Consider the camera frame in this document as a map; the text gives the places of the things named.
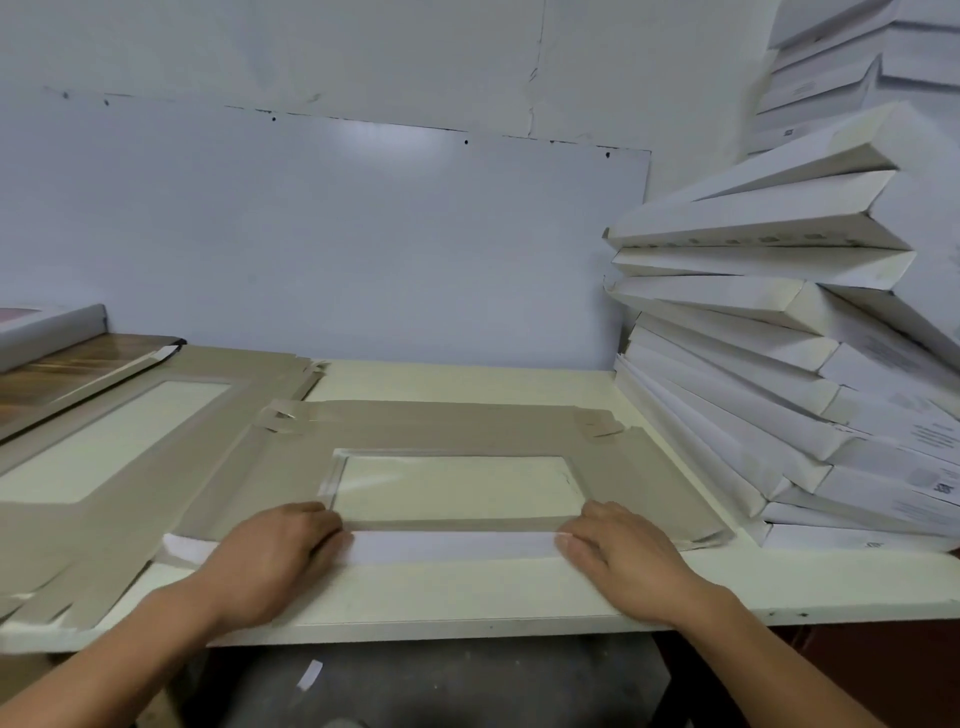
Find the person's right hand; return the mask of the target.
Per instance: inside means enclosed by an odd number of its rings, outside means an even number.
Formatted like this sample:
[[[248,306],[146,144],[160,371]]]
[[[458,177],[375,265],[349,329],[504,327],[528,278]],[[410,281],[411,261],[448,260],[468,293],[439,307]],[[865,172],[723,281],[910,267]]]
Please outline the person's right hand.
[[[559,532],[596,545],[604,576],[585,578],[636,622],[683,628],[721,595],[721,588],[697,574],[660,528],[617,502],[588,501]]]

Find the person's left hand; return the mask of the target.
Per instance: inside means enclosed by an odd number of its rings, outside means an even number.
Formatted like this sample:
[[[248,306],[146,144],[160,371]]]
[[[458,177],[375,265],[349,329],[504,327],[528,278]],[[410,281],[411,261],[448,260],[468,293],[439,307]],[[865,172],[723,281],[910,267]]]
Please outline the person's left hand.
[[[342,517],[318,501],[289,503],[234,527],[195,573],[187,591],[210,620],[212,636],[269,624],[331,570],[308,570],[309,552]]]

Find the grey windowed carton blank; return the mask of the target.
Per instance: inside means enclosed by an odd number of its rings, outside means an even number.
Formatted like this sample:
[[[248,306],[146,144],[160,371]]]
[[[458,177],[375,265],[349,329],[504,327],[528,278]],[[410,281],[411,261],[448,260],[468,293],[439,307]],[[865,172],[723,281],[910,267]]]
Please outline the grey windowed carton blank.
[[[682,552],[735,537],[702,493],[641,427],[607,410],[559,405],[359,399],[275,399],[223,456],[155,561],[198,568],[247,517],[317,501],[357,535],[351,565],[541,559],[570,516],[548,514],[531,486],[445,477],[404,487],[376,476],[342,481],[353,459],[552,458],[575,495],[617,502],[669,536]]]

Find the person's left forearm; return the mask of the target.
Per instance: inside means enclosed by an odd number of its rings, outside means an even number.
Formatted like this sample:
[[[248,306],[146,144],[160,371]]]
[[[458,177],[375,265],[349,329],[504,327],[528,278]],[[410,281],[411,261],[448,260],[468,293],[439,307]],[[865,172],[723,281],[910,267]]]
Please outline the person's left forearm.
[[[1,706],[0,728],[130,728],[222,622],[210,595],[187,580],[158,589]]]

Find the person's right forearm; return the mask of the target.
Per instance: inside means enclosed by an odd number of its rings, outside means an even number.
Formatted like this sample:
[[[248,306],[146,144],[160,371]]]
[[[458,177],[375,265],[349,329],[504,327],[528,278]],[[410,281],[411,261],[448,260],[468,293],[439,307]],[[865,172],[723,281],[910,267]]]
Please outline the person's right forearm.
[[[657,620],[690,642],[750,728],[887,728],[727,588],[680,591]]]

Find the pile of flat grey cartons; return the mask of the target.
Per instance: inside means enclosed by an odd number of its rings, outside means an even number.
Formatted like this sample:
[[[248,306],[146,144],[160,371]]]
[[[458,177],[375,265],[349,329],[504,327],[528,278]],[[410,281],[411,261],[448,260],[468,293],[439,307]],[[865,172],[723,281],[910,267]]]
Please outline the pile of flat grey cartons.
[[[288,440],[329,364],[175,346],[0,445],[0,623],[97,625],[168,533],[219,541],[316,498]]]

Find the large stack of white boxes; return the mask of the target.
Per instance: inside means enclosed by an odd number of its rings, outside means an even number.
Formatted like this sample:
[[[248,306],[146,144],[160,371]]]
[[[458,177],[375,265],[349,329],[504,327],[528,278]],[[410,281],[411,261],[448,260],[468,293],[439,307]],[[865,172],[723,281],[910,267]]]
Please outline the large stack of white boxes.
[[[840,118],[603,233],[615,383],[767,549],[960,554],[960,145]]]

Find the brown wooden board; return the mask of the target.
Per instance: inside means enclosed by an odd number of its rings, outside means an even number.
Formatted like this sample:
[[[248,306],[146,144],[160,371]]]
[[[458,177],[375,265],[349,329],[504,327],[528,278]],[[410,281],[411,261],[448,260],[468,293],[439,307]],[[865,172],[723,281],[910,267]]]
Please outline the brown wooden board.
[[[0,372],[0,444],[55,416],[54,402],[181,337],[106,333]]]

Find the white box with grey side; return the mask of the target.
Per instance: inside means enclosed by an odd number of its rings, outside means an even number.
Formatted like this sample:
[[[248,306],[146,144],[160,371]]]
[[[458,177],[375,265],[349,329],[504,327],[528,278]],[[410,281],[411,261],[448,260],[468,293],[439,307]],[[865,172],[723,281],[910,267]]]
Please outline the white box with grey side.
[[[0,374],[108,332],[106,307],[0,306]]]

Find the small stack of white boxes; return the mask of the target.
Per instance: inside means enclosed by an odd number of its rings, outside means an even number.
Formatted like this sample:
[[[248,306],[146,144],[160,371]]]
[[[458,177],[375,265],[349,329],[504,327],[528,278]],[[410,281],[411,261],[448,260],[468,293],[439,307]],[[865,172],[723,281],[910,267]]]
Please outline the small stack of white boxes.
[[[768,48],[748,155],[894,102],[960,143],[960,0],[780,0]]]

